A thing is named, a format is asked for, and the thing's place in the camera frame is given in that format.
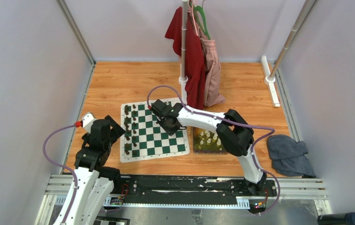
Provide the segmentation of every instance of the red shirt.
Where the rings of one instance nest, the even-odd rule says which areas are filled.
[[[182,13],[183,9],[179,7],[165,34],[166,38],[174,40],[173,50],[179,56],[181,56]],[[199,37],[195,34],[191,20],[188,16],[187,18],[185,60],[185,75],[189,79],[186,83],[187,104],[196,109],[203,109],[206,79],[204,53],[201,40],[199,40]]]

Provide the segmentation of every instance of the wooden tabletop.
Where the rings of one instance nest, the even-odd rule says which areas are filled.
[[[121,104],[145,101],[148,92],[161,84],[180,90],[177,62],[98,62],[81,112],[92,112],[96,118],[110,115],[121,120]],[[224,104],[205,110],[227,112],[235,109],[252,125],[273,127],[275,134],[289,135],[282,107],[273,107],[260,63],[222,63],[220,93]],[[175,98],[173,91],[162,88],[154,91],[151,99]],[[106,166],[115,167],[123,174],[162,174],[196,176],[243,176],[238,160],[233,155],[198,155],[192,151],[191,129],[187,129],[191,152],[185,156],[158,158],[138,162],[120,162],[120,141],[111,149]],[[76,130],[67,166],[73,167],[75,155],[81,149],[83,128]],[[258,138],[267,131],[255,130]],[[255,146],[261,166],[270,172],[271,167],[265,140]]]

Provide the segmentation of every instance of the white wall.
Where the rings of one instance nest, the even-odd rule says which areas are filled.
[[[282,72],[333,211],[355,211],[355,1],[318,1]]]
[[[53,130],[72,124],[90,74],[54,0],[0,0],[0,225],[34,223],[50,173]],[[48,144],[63,162],[73,130]]]
[[[177,60],[165,33],[181,0],[66,2],[96,60]],[[223,61],[259,61],[266,54],[275,60],[303,3],[205,1],[207,27],[217,41],[219,57]]]

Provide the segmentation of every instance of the clothes hanger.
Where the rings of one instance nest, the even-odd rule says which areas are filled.
[[[208,37],[208,39],[211,40],[211,36],[209,35],[208,28],[206,27],[205,12],[204,12],[204,9],[203,9],[204,1],[205,0],[202,1],[202,7],[201,6],[195,6],[194,7],[194,16],[195,16],[195,19],[198,22],[199,26],[201,27],[201,30],[205,33],[205,35]],[[204,22],[204,26],[203,27],[202,27],[201,21],[198,18],[198,15],[197,15],[196,11],[199,12],[199,14],[202,17],[202,21]]]

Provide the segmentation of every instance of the purple cable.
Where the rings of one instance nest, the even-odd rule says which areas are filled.
[[[214,118],[214,115],[211,115],[211,114],[208,114],[208,113],[204,113],[204,112],[192,111],[192,110],[190,110],[189,108],[187,108],[187,106],[186,106],[186,104],[184,104],[184,102],[183,102],[183,100],[182,100],[182,98],[181,98],[179,92],[177,92],[176,89],[174,89],[173,87],[171,87],[171,86],[169,86],[169,85],[159,85],[159,86],[156,86],[155,88],[153,88],[153,89],[150,90],[150,92],[148,93],[148,96],[147,96],[147,105],[148,105],[149,107],[151,107],[151,106],[150,106],[150,95],[151,95],[151,93],[152,93],[154,90],[156,90],[156,89],[158,89],[158,88],[169,88],[169,89],[173,90],[173,91],[176,93],[177,97],[179,98],[180,103],[183,105],[184,109],[186,109],[188,112],[194,113],[194,114],[198,114],[198,115],[202,115],[202,116],[208,116],[208,117]],[[252,155],[252,152],[254,152],[255,144],[257,144],[260,140],[262,140],[262,139],[264,139],[264,138],[266,138],[266,137],[268,137],[268,136],[274,134],[274,132],[275,132],[275,129],[274,129],[274,128],[271,128],[271,127],[261,127],[261,126],[253,126],[253,125],[248,125],[248,124],[243,124],[243,123],[237,123],[237,122],[234,122],[234,121],[231,121],[231,120],[228,120],[228,119],[219,117],[219,116],[217,116],[216,118],[219,119],[219,120],[225,121],[225,122],[227,122],[227,123],[230,123],[230,124],[233,124],[233,125],[236,125],[236,126],[240,126],[240,127],[244,127],[244,128],[270,130],[269,133],[267,133],[267,134],[265,134],[265,135],[263,135],[263,136],[257,138],[257,139],[253,142],[253,144],[252,144],[252,146],[251,146],[251,148],[250,148],[250,152],[249,152],[249,154],[251,154],[251,155]],[[264,173],[266,173],[266,174],[272,176],[272,177],[274,178],[275,182],[277,183],[277,186],[278,186],[277,198],[275,199],[275,202],[274,202],[266,211],[262,212],[262,214],[265,214],[266,212],[269,212],[272,208],[274,208],[274,206],[277,204],[277,202],[278,202],[278,200],[279,200],[280,193],[281,193],[281,188],[280,188],[280,186],[279,186],[279,182],[278,182],[277,177],[276,177],[274,174],[272,174],[271,172],[268,172],[268,171],[262,169],[262,168],[257,164],[257,161],[256,161],[256,158],[255,158],[255,155],[254,155],[254,154],[252,155],[252,159],[253,159],[253,161],[255,162],[256,168],[259,169],[260,171],[262,171],[262,172],[264,172]]]
[[[62,131],[62,130],[65,130],[65,129],[68,129],[68,128],[73,128],[73,127],[75,127],[75,124],[74,124],[74,125],[70,125],[70,126],[66,126],[66,127],[62,127],[62,128],[60,128],[60,129],[58,129],[58,130],[53,131],[51,134],[49,134],[49,136],[45,139],[45,142],[43,142],[42,151],[43,151],[43,155],[45,156],[45,158],[46,158],[51,164],[56,165],[56,166],[59,166],[59,167],[64,168],[64,169],[66,169],[66,170],[68,170],[68,171],[71,172],[72,176],[74,177],[74,184],[75,184],[75,187],[77,187],[77,186],[78,186],[78,178],[76,177],[76,174],[75,174],[74,170],[72,170],[71,168],[69,168],[69,167],[66,166],[66,165],[60,164],[60,163],[58,163],[58,162],[52,160],[51,158],[49,158],[49,156],[48,156],[47,153],[46,153],[46,143],[47,143],[47,141],[48,141],[54,134],[56,134],[56,133],[58,133],[58,132],[60,132],[60,131]],[[77,188],[74,188],[74,191],[72,192],[71,201],[69,202],[69,205],[68,205],[68,208],[67,208],[66,213],[65,213],[65,215],[64,215],[64,218],[63,218],[63,220],[62,220],[62,223],[65,223],[65,221],[67,220],[67,217],[68,217],[68,215],[69,215],[69,211],[71,210],[72,204],[74,203],[74,200],[75,200],[76,190],[77,190]]]

